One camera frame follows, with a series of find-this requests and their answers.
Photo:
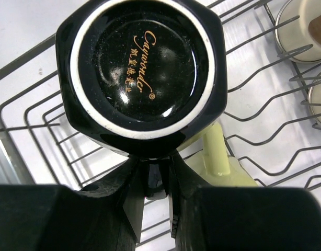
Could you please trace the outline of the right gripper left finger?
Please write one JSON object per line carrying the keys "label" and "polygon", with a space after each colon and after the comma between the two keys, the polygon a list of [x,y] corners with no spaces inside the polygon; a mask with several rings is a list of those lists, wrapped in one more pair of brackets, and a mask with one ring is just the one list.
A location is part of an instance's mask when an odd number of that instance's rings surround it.
{"label": "right gripper left finger", "polygon": [[0,250],[135,250],[144,194],[128,159],[80,191],[0,185]]}

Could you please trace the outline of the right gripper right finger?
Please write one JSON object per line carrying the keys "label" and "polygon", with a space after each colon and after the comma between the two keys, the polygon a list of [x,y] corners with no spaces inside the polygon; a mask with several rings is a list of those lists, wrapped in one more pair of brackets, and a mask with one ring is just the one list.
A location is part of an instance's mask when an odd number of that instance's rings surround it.
{"label": "right gripper right finger", "polygon": [[176,250],[321,250],[321,207],[300,188],[215,187],[170,158]]}

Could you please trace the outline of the pale yellow mug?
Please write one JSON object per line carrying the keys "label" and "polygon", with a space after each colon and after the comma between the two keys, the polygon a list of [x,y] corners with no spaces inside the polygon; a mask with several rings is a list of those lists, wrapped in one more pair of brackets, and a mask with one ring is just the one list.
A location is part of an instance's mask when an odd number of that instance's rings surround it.
{"label": "pale yellow mug", "polygon": [[206,182],[218,187],[258,186],[238,159],[228,154],[223,130],[218,122],[191,137],[177,151],[183,151],[199,139],[203,141],[202,150],[187,158],[185,163]]}

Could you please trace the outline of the black mug white inside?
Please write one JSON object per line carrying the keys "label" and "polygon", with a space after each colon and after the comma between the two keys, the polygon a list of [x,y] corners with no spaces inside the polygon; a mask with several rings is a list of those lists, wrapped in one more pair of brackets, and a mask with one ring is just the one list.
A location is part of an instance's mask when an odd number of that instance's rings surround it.
{"label": "black mug white inside", "polygon": [[167,159],[226,108],[219,16],[197,1],[88,1],[55,49],[70,125],[145,162],[145,197],[166,197]]}

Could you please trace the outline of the steel cup beige sleeve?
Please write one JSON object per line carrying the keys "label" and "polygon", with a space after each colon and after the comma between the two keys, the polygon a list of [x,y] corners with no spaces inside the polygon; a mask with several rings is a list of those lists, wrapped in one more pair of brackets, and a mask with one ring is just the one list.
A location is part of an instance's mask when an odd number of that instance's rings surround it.
{"label": "steel cup beige sleeve", "polygon": [[316,120],[321,125],[321,73],[312,82],[307,97],[309,110],[312,115],[316,115]]}

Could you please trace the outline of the steel cup brown base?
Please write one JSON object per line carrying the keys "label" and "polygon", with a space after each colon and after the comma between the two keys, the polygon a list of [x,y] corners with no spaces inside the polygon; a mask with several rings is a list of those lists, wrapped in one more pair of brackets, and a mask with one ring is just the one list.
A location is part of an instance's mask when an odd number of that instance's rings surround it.
{"label": "steel cup brown base", "polygon": [[321,61],[321,1],[287,1],[276,18],[276,42],[291,61]]}

